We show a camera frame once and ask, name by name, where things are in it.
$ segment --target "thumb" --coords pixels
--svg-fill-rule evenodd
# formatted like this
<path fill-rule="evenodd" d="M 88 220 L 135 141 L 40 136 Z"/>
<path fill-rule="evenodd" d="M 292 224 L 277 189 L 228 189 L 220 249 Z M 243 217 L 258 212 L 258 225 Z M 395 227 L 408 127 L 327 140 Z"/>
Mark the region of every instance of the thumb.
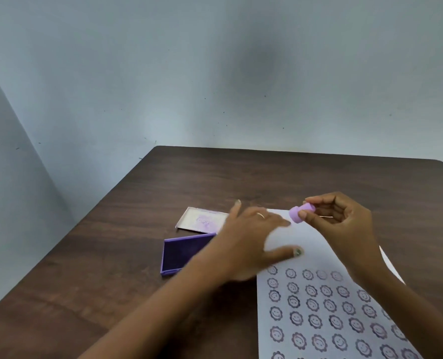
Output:
<path fill-rule="evenodd" d="M 318 214 L 313 213 L 312 211 L 300 210 L 298 212 L 300 218 L 304 219 L 306 223 L 311 225 L 314 229 L 319 231 L 323 236 L 328 230 L 332 227 L 331 223 L 327 222 L 325 219 L 320 217 Z"/>
<path fill-rule="evenodd" d="M 275 263 L 302 256 L 305 253 L 300 246 L 283 246 L 272 251 L 265 252 L 265 265 L 271 266 Z"/>

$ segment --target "forearm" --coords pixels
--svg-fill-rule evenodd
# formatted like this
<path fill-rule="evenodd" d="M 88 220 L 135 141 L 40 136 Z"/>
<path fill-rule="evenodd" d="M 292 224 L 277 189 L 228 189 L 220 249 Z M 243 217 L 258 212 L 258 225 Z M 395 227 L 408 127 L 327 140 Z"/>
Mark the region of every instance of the forearm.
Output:
<path fill-rule="evenodd" d="M 424 359 L 443 358 L 443 315 L 386 268 L 365 280 L 366 291 L 385 309 Z"/>
<path fill-rule="evenodd" d="M 154 357 L 173 329 L 222 283 L 222 277 L 190 262 L 80 359 Z"/>

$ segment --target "wall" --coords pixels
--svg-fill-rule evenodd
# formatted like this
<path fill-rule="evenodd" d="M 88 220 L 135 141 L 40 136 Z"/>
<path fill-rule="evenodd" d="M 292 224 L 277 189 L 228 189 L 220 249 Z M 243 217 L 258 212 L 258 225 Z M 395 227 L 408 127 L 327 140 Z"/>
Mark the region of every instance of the wall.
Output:
<path fill-rule="evenodd" d="M 0 299 L 74 224 L 0 89 Z"/>
<path fill-rule="evenodd" d="M 0 0 L 0 85 L 76 219 L 156 144 L 443 161 L 443 0 Z"/>

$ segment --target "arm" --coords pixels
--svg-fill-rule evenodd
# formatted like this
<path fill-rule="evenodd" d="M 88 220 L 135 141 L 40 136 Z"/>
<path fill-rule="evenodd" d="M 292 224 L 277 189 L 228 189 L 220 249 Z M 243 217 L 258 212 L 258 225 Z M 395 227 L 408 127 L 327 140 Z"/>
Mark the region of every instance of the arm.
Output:
<path fill-rule="evenodd" d="M 175 327 L 218 286 L 249 279 L 269 265 L 302 254 L 294 246 L 265 252 L 268 234 L 290 223 L 264 208 L 248 208 L 238 216 L 240 207 L 238 200 L 220 233 L 79 359 L 153 358 Z"/>
<path fill-rule="evenodd" d="M 342 193 L 306 201 L 317 209 L 300 211 L 300 218 L 325 237 L 351 278 L 385 309 L 424 359 L 443 358 L 443 315 L 388 269 L 374 235 L 371 212 Z"/>

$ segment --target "right arm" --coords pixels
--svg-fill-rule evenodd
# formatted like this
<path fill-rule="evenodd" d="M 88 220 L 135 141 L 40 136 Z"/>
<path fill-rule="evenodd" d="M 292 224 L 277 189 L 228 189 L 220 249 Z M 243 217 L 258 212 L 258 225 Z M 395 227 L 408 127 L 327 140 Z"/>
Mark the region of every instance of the right arm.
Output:
<path fill-rule="evenodd" d="M 305 201 L 316 211 L 300 211 L 299 217 L 325 237 L 351 278 L 384 308 L 424 359 L 443 358 L 443 315 L 388 269 L 371 212 L 342 193 Z"/>

